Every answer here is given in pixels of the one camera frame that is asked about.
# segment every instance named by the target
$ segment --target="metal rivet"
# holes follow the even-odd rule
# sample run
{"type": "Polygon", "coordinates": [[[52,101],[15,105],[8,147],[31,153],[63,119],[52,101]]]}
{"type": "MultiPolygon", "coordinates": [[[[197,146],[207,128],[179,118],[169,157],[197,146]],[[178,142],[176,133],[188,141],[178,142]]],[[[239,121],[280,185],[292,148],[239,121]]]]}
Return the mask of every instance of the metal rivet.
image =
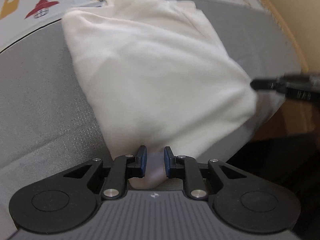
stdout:
{"type": "Polygon", "coordinates": [[[103,192],[103,194],[106,197],[116,197],[119,195],[119,191],[114,188],[108,188],[103,192]]]}
{"type": "Polygon", "coordinates": [[[202,189],[195,189],[195,190],[191,191],[191,196],[196,197],[196,198],[205,197],[206,195],[207,195],[207,193],[202,189]]]}

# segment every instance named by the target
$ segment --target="white fabric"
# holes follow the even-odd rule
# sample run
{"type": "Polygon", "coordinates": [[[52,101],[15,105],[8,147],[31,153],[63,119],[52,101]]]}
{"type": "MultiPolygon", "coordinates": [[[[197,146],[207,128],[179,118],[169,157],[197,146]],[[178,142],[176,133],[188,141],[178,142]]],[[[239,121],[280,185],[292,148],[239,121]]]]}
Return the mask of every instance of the white fabric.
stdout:
{"type": "Polygon", "coordinates": [[[193,2],[110,0],[70,9],[62,24],[112,157],[148,148],[133,187],[165,180],[163,147],[197,157],[255,112],[250,78],[193,2]]]}

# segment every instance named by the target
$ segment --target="red lamp print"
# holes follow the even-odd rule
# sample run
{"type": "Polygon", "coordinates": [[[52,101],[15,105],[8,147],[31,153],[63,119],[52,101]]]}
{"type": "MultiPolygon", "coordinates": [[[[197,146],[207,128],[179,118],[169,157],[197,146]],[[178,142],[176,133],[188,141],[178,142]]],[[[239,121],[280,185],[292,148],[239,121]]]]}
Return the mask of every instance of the red lamp print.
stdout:
{"type": "Polygon", "coordinates": [[[41,17],[41,16],[44,16],[46,14],[48,14],[49,12],[49,7],[53,6],[53,5],[56,5],[58,4],[59,2],[58,1],[51,1],[49,2],[48,0],[40,0],[36,6],[33,8],[33,10],[31,10],[27,16],[25,17],[28,18],[30,17],[31,15],[33,15],[33,17],[35,19],[41,17]]]}

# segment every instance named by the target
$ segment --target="black line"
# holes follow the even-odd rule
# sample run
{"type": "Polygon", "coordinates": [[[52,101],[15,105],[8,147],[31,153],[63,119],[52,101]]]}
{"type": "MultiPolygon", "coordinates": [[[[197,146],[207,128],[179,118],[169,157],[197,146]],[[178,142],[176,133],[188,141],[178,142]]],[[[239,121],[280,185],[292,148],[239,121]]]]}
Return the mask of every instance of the black line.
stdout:
{"type": "Polygon", "coordinates": [[[18,41],[21,41],[21,40],[24,39],[25,37],[29,36],[30,34],[36,32],[36,31],[38,31],[38,30],[40,30],[40,29],[42,29],[42,28],[44,28],[44,27],[47,27],[47,26],[50,25],[50,24],[56,23],[56,22],[58,22],[58,21],[60,21],[60,20],[61,20],[61,18],[58,19],[58,20],[55,20],[55,21],[53,21],[53,22],[50,22],[50,23],[48,23],[48,24],[46,24],[46,25],[43,25],[43,26],[39,27],[38,29],[36,29],[36,30],[34,30],[34,31],[32,31],[32,32],[24,35],[22,38],[16,40],[14,43],[10,44],[8,47],[6,47],[6,48],[4,48],[3,50],[1,50],[1,51],[0,51],[0,54],[1,54],[2,52],[4,52],[6,49],[10,48],[12,45],[16,44],[18,41]]]}

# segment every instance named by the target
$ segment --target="gray ironing board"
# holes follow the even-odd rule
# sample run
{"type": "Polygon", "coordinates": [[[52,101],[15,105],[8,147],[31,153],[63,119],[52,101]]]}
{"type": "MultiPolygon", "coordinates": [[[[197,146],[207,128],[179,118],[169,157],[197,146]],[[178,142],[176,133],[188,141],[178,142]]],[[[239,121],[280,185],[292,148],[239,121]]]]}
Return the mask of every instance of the gray ironing board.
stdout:
{"type": "MultiPolygon", "coordinates": [[[[216,0],[194,2],[251,78],[300,71],[290,42],[271,15],[216,0]]],[[[257,115],[198,161],[226,161],[282,102],[274,94],[260,94],[257,115]]],[[[0,142],[0,240],[15,232],[8,203],[18,189],[93,156],[110,158],[74,75],[60,21],[0,54],[0,142]]],[[[179,181],[169,181],[158,189],[178,187],[179,181]]]]}

